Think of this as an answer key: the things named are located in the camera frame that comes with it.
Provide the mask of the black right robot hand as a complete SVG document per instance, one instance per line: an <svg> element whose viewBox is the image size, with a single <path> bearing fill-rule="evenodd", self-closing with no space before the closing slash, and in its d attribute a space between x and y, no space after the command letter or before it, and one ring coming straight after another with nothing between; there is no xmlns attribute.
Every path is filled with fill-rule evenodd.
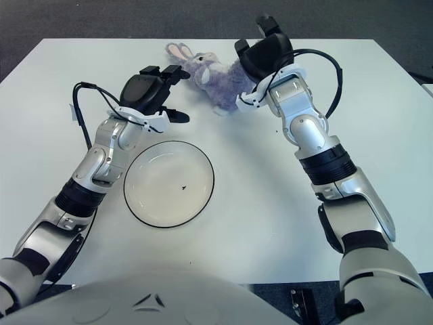
<svg viewBox="0 0 433 325"><path fill-rule="evenodd" d="M293 50L290 39L273 16L263 14L256 18L263 38L250 46L245 39L235 42L234 48L248 78L259 83L277 69L280 57Z"/></svg>

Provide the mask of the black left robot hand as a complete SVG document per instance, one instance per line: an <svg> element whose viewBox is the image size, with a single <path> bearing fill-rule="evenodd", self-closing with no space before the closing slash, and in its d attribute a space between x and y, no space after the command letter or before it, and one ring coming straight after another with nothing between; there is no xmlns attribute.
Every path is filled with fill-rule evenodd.
<svg viewBox="0 0 433 325"><path fill-rule="evenodd" d="M180 65L167 66L163 71L159 66L147 66L126 82L119 105L136 109L145 116L165 112L171 123L188 123L188 114L167 108L164 102L170 95L170 87L189 77Z"/></svg>

